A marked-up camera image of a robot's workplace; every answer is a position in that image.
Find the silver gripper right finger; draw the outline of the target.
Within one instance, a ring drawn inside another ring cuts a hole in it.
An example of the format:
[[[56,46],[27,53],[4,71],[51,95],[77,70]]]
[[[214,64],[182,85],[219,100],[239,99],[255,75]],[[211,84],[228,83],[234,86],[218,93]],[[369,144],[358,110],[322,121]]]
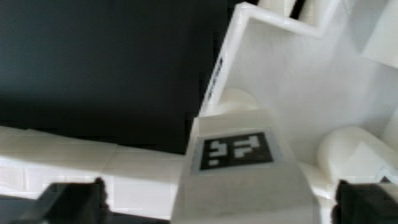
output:
[[[340,181],[333,224],[398,224],[398,184]]]

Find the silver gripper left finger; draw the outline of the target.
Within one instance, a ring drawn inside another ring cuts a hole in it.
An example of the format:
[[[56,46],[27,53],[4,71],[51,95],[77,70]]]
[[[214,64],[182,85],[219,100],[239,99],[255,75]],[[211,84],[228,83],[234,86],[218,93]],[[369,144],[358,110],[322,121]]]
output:
[[[52,183],[17,224],[106,224],[109,219],[106,181]]]

